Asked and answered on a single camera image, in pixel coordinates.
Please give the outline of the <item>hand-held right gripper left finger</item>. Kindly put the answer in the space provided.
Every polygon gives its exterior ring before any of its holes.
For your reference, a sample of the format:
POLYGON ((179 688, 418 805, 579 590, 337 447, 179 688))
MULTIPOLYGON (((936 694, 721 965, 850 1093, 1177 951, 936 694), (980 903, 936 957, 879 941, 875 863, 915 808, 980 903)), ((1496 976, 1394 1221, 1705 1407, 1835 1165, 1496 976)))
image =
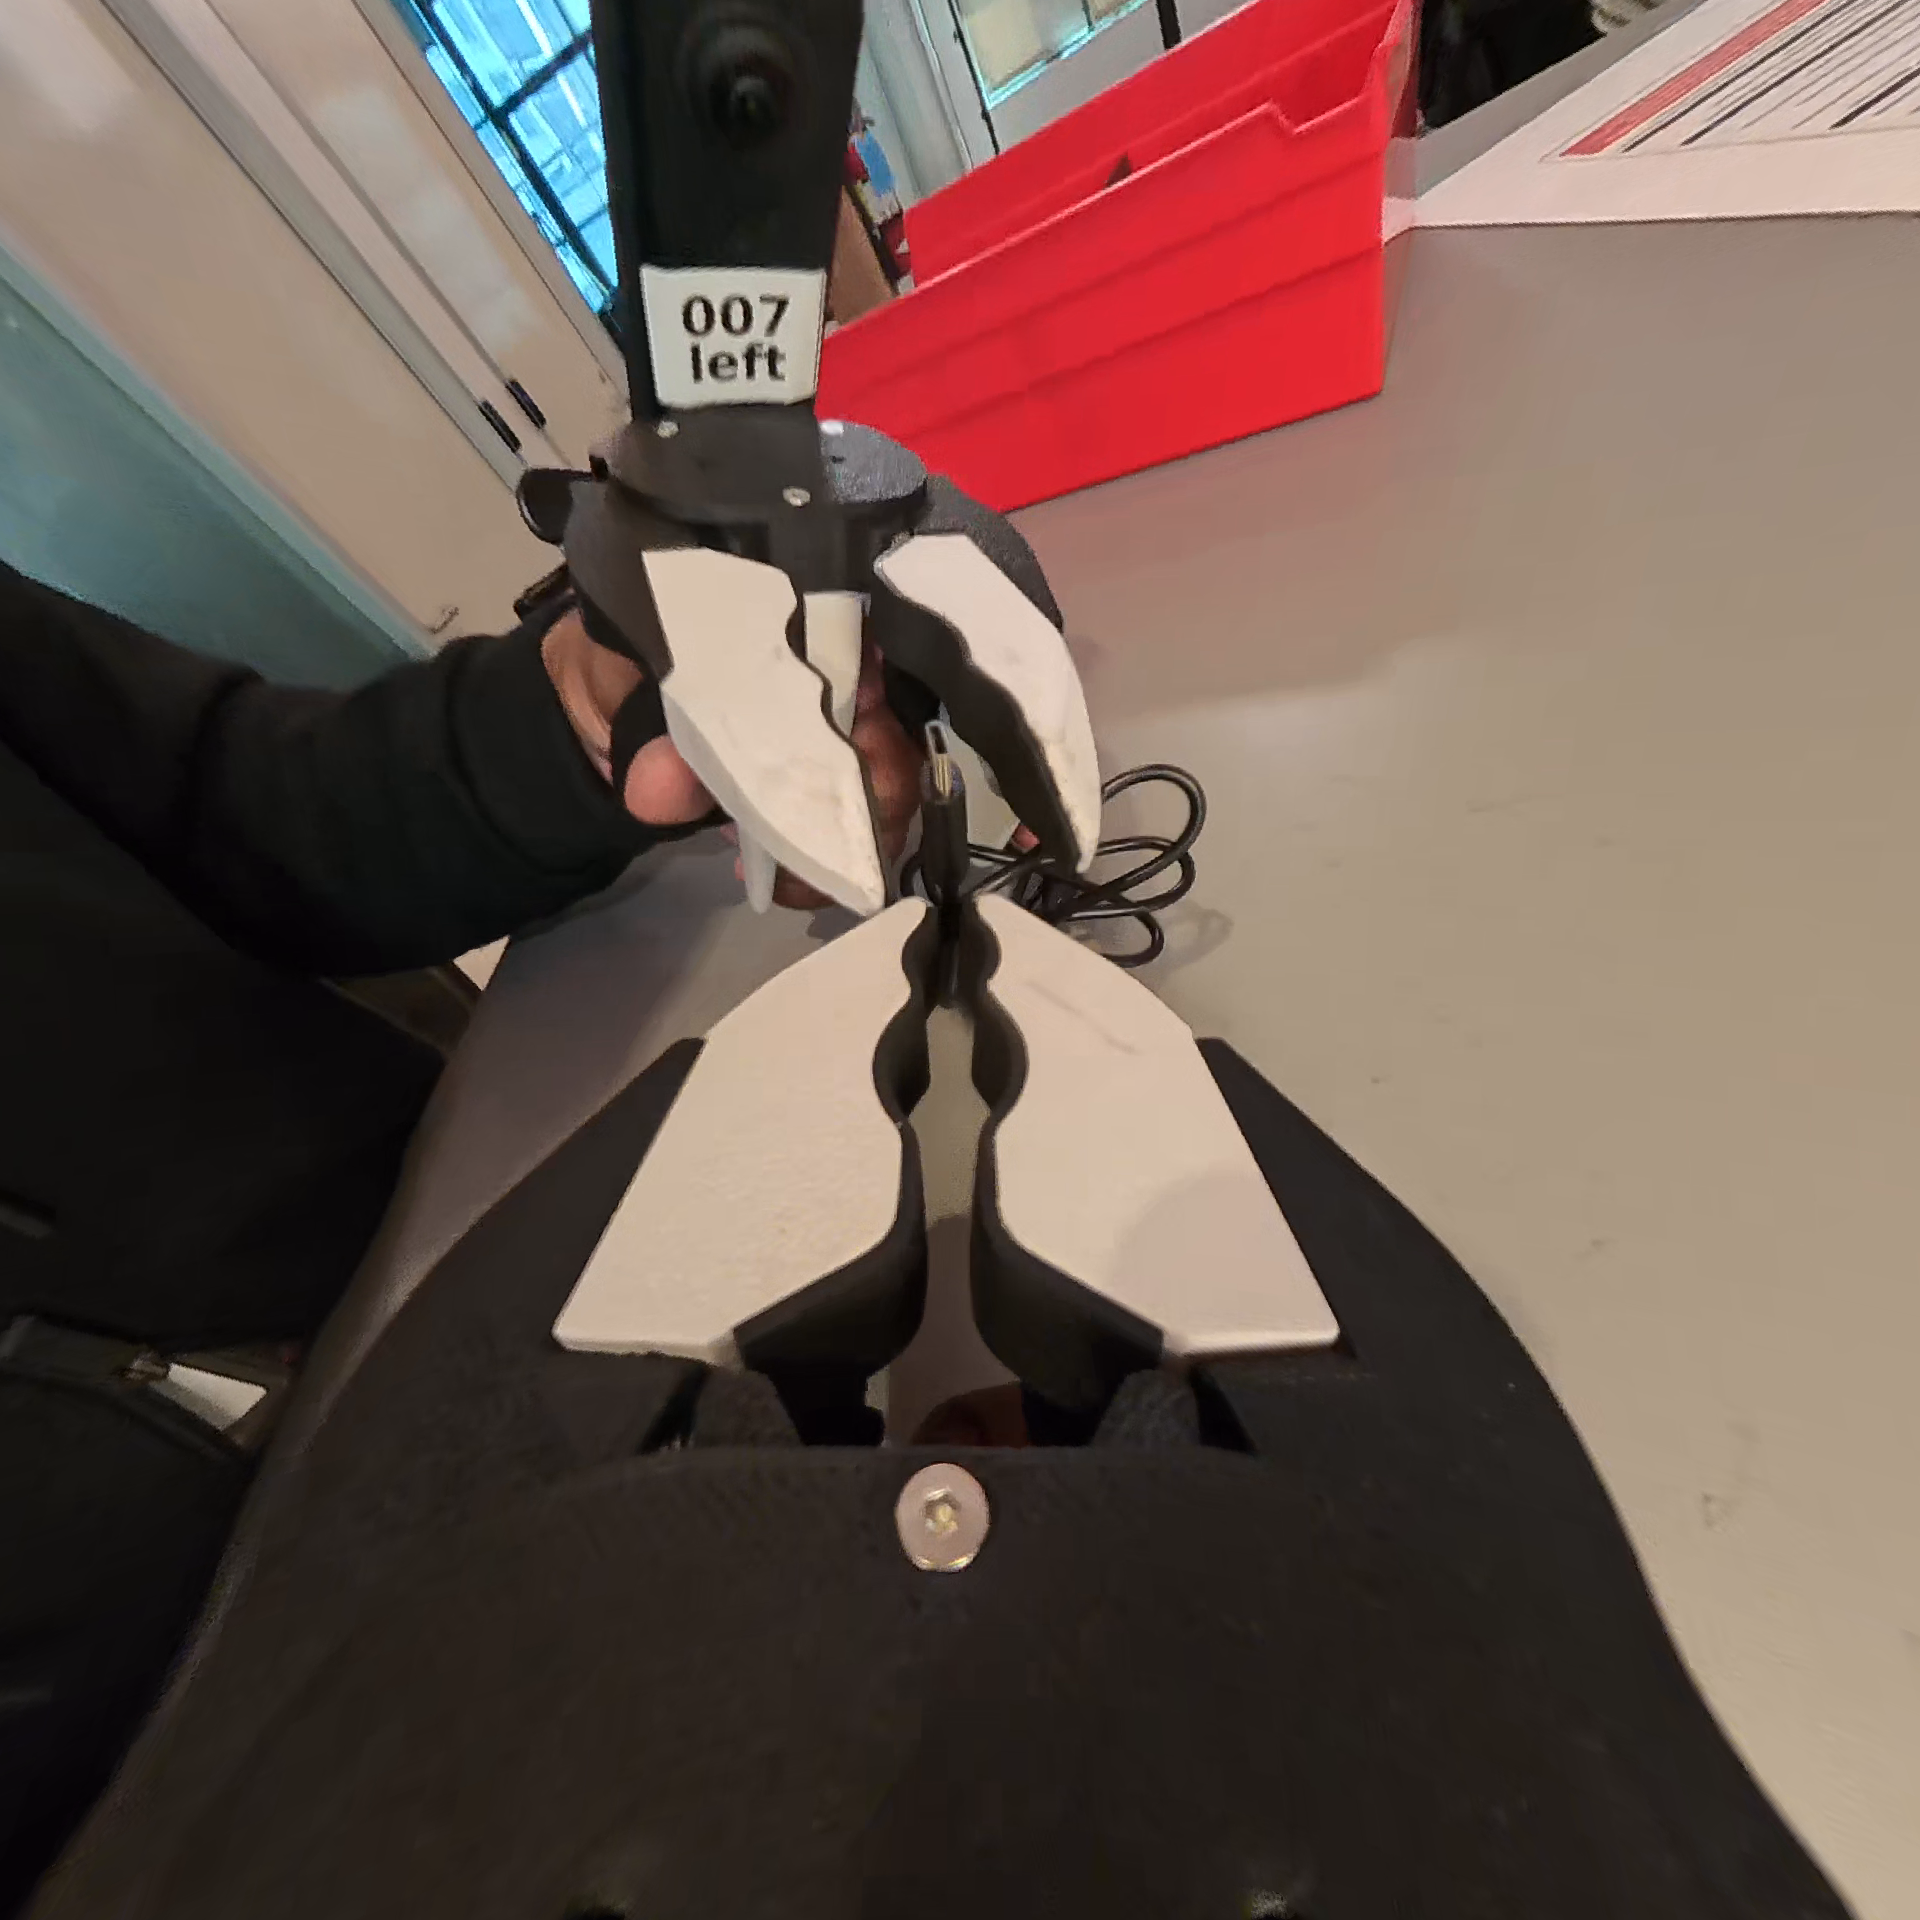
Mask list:
POLYGON ((922 1327, 939 922, 899 900, 719 1022, 552 1332, 564 1350, 864 1384, 922 1327))

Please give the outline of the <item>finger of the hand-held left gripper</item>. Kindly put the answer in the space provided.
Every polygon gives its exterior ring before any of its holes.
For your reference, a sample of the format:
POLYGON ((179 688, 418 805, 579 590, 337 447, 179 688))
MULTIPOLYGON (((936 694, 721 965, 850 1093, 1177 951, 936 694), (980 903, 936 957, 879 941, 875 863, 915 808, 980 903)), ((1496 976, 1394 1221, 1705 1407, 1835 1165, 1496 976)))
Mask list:
POLYGON ((864 605, 797 594, 779 567, 711 549, 644 555, 669 667, 665 732, 731 818, 747 900, 781 872, 867 919, 890 900, 864 762, 850 739, 864 605))
POLYGON ((1065 635, 968 534, 907 534, 874 562, 888 667, 924 690, 992 773, 1016 821, 1083 872, 1103 823, 1088 700, 1065 635))

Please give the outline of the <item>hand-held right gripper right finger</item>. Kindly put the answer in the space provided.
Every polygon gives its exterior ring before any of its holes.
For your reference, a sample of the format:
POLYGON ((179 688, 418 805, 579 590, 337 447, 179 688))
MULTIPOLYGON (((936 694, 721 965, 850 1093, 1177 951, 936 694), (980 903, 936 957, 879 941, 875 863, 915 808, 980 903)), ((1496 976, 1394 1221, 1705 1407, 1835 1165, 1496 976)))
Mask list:
POLYGON ((988 1106, 972 1300, 1002 1364, 1057 1407, 1103 1412, 1141 1372, 1337 1343, 1186 1020, 1000 895, 970 910, 960 981, 988 1106))

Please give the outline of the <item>person's left forearm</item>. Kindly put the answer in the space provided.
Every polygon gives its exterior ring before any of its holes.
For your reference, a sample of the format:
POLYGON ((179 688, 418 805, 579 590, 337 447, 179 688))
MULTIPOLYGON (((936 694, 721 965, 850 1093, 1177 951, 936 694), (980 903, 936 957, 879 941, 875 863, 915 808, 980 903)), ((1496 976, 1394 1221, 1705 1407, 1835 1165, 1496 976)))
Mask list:
POLYGON ((608 887, 639 823, 536 631, 288 688, 2 571, 4 757, 233 947, 314 976, 443 965, 608 887))

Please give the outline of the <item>person's left hand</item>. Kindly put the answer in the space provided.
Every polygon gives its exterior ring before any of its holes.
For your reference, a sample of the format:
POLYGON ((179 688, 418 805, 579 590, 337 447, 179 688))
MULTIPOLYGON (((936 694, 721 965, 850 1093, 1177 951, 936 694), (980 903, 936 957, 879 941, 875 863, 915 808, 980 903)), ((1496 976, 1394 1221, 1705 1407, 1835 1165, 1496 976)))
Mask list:
MULTIPOLYGON (((627 773, 615 779, 612 722, 640 684, 635 661, 592 640, 576 608, 547 629, 540 654, 589 765, 615 783, 621 805, 643 827, 683 827, 713 814, 713 796, 665 736, 640 746, 627 773)), ((888 858, 900 858, 922 803, 922 742, 890 706, 881 651, 872 640, 863 644, 850 740, 872 778, 881 846, 888 858)))

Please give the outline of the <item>gridded window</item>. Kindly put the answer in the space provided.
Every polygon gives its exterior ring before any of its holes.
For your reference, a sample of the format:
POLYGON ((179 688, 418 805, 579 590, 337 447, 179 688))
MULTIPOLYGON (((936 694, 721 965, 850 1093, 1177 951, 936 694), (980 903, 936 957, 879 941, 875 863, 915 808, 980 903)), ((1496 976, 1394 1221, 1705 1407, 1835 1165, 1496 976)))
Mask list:
POLYGON ((587 3, 396 12, 594 316, 617 328, 617 245, 587 3))

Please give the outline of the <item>red plastic bin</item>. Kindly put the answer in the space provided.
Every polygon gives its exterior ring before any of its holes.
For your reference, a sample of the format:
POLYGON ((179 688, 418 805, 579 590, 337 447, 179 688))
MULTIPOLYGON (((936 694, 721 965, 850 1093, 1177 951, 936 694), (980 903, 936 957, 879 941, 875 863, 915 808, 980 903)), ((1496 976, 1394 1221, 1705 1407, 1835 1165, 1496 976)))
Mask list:
POLYGON ((836 328, 818 412, 1016 511, 1369 400, 1409 165, 1360 103, 1248 111, 836 328))
POLYGON ((906 212, 917 286, 962 270, 1093 194, 1273 111, 1315 133, 1377 92, 1402 104, 1421 4, 1253 3, 1068 110, 906 212))

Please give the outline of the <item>cream double door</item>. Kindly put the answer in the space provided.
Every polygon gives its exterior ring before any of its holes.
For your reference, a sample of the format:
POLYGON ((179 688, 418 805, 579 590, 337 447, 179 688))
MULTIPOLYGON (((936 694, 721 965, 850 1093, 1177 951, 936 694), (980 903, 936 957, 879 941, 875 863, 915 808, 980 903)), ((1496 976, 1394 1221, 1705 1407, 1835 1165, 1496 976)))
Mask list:
POLYGON ((617 350, 423 4, 4 4, 4 557, 329 670, 513 624, 617 350))

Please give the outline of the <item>person's black clothing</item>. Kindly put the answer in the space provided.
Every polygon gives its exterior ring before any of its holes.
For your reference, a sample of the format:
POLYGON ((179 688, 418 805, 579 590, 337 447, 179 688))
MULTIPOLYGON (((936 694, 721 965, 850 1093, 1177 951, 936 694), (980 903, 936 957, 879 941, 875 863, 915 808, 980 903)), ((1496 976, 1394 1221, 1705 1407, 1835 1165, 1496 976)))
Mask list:
POLYGON ((10 752, 2 830, 11 1916, 163 1692, 253 1469, 138 1364, 305 1343, 443 1059, 231 949, 10 752))

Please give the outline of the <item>laminated instruction sheet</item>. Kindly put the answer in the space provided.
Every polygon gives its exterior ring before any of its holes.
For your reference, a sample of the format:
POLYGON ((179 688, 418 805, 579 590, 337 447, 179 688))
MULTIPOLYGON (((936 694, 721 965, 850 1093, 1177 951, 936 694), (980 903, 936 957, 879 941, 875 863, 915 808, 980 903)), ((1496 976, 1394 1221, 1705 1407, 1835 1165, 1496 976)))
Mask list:
POLYGON ((1421 228, 1919 211, 1916 3, 1665 4, 1424 141, 1421 228))

